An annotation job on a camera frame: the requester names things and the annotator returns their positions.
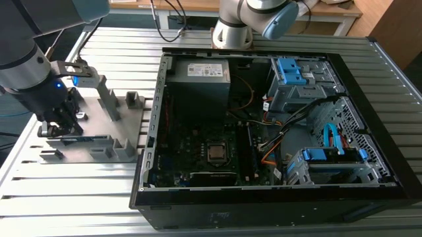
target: gray carpet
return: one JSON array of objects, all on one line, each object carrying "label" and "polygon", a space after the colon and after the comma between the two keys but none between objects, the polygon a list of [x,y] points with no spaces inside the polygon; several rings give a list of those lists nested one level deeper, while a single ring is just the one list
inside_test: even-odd
[{"label": "gray carpet", "polygon": [[[170,19],[170,28],[181,29],[182,24],[177,19]],[[217,18],[213,17],[190,17],[189,24],[193,30],[209,30],[214,27],[217,23]],[[154,20],[150,15],[120,15],[111,14],[107,16],[102,23],[103,27],[122,27],[122,28],[155,28]],[[84,26],[76,26],[66,30],[58,49],[52,55],[52,61],[64,60],[67,55],[76,43],[76,40],[80,36]],[[36,39],[36,42],[43,50],[48,48],[52,44],[56,34],[51,34],[50,36],[44,36]],[[416,59],[413,64],[405,70],[406,75],[413,80],[418,89],[422,89],[422,55]],[[24,112],[26,109],[20,105],[20,103],[10,96],[0,96],[0,115],[10,115]],[[26,114],[18,117],[0,117],[0,131],[8,133],[20,134],[26,124],[30,120],[31,114]],[[0,136],[0,165],[3,164],[3,160],[6,159],[10,150],[2,150],[2,145],[12,143],[16,141],[16,138]]]}]

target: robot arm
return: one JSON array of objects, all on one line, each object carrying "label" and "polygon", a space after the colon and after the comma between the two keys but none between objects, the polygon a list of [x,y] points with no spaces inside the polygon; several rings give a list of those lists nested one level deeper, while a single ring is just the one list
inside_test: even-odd
[{"label": "robot arm", "polygon": [[291,0],[225,0],[213,33],[218,48],[246,49],[253,29],[270,40],[279,39],[295,23],[299,8]]},{"label": "robot arm", "polygon": [[[43,122],[39,136],[82,135],[76,114],[79,95],[67,88],[64,76],[94,77],[82,62],[50,62],[34,37],[104,17],[108,0],[2,0],[0,2],[0,85]],[[291,0],[222,0],[221,17],[213,34],[219,48],[251,46],[253,30],[278,39],[295,22],[298,5]],[[70,73],[66,66],[79,67]]]},{"label": "robot arm", "polygon": [[[108,12],[108,0],[0,2],[0,85],[43,122],[39,136],[80,134],[83,130],[76,120],[78,91],[60,80],[68,76],[63,74],[66,65],[48,61],[34,37],[91,23]],[[88,77],[90,72],[79,75]]]}]

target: wooden cabinet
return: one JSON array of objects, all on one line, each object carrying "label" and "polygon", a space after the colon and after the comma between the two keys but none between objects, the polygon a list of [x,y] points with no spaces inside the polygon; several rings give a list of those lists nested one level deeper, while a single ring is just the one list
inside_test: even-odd
[{"label": "wooden cabinet", "polygon": [[356,0],[364,16],[349,36],[376,37],[404,69],[422,51],[422,0]]}]

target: aluminum table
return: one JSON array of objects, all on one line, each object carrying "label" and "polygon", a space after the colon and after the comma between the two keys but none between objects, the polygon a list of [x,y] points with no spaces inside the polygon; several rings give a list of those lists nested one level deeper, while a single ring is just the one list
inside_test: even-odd
[{"label": "aluminum table", "polygon": [[[177,31],[163,30],[163,34],[174,37]],[[378,44],[366,38],[346,37],[285,36],[281,41],[267,41],[259,35],[254,38],[257,50],[342,55],[422,180],[422,96]],[[139,149],[146,144],[162,47],[210,48],[211,33],[189,31],[175,43],[166,43],[154,29],[99,28],[82,51],[90,65],[107,76],[107,86],[116,95],[137,90],[149,98]],[[4,236],[421,236],[422,203],[341,225],[157,231],[139,211],[129,208],[135,164],[39,164],[39,146],[46,142],[36,136],[38,126],[32,116],[0,170]]]}]

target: power supply label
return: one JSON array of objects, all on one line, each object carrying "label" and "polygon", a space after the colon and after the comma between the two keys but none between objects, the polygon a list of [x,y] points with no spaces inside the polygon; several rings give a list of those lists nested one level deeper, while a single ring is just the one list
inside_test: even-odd
[{"label": "power supply label", "polygon": [[222,77],[223,65],[193,63],[187,66],[187,76],[189,77]]}]

